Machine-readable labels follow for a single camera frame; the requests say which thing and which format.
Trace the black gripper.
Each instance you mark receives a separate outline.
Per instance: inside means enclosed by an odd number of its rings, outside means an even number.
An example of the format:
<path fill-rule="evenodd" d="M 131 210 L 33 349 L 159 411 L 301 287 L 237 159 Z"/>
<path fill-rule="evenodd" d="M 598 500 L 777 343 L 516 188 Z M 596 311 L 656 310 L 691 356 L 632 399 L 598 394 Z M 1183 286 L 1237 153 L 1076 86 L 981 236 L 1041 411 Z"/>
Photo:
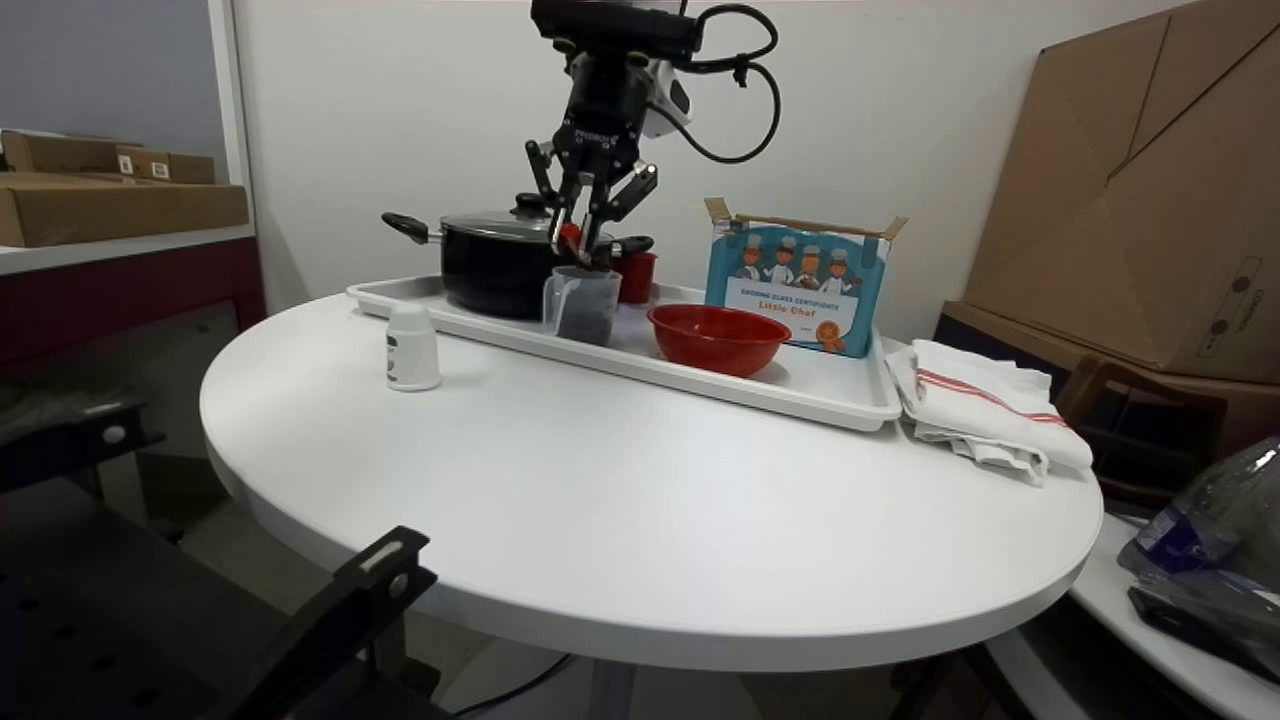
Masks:
<path fill-rule="evenodd" d="M 604 179 L 622 179 L 598 211 L 598 230 L 622 220 L 649 199 L 659 173 L 640 166 L 640 130 L 656 89 L 659 61 L 640 48 L 598 48 L 557 37 L 550 48 L 565 56 L 571 79 L 560 130 L 540 144 L 523 141 L 523 159 L 535 179 L 542 210 L 565 211 L 565 192 L 550 179 L 598 173 Z"/>

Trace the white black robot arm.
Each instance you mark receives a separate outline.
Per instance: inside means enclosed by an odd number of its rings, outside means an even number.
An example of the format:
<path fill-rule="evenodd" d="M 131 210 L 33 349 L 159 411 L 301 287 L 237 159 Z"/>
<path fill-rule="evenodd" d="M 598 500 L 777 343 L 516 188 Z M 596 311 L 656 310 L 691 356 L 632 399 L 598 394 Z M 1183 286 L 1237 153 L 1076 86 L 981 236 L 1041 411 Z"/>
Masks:
<path fill-rule="evenodd" d="M 606 220 L 622 220 L 650 188 L 640 133 L 659 64 L 700 48 L 700 24 L 629 0 L 531 0 L 535 31 L 565 56 L 571 79 L 565 119 L 523 155 L 560 250 L 591 250 Z"/>

